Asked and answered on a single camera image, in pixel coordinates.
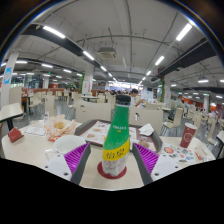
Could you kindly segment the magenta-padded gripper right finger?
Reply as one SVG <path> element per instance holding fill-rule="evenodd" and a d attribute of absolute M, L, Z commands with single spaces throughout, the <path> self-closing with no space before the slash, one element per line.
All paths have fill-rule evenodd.
<path fill-rule="evenodd" d="M 181 170 L 177 162 L 168 155 L 159 155 L 137 143 L 132 145 L 132 153 L 144 185 Z"/>

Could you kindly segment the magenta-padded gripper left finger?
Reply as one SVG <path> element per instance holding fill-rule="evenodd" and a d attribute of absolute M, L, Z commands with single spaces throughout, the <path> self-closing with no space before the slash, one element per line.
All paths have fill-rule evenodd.
<path fill-rule="evenodd" d="M 79 185 L 90 153 L 90 144 L 83 144 L 65 155 L 57 153 L 43 169 Z"/>

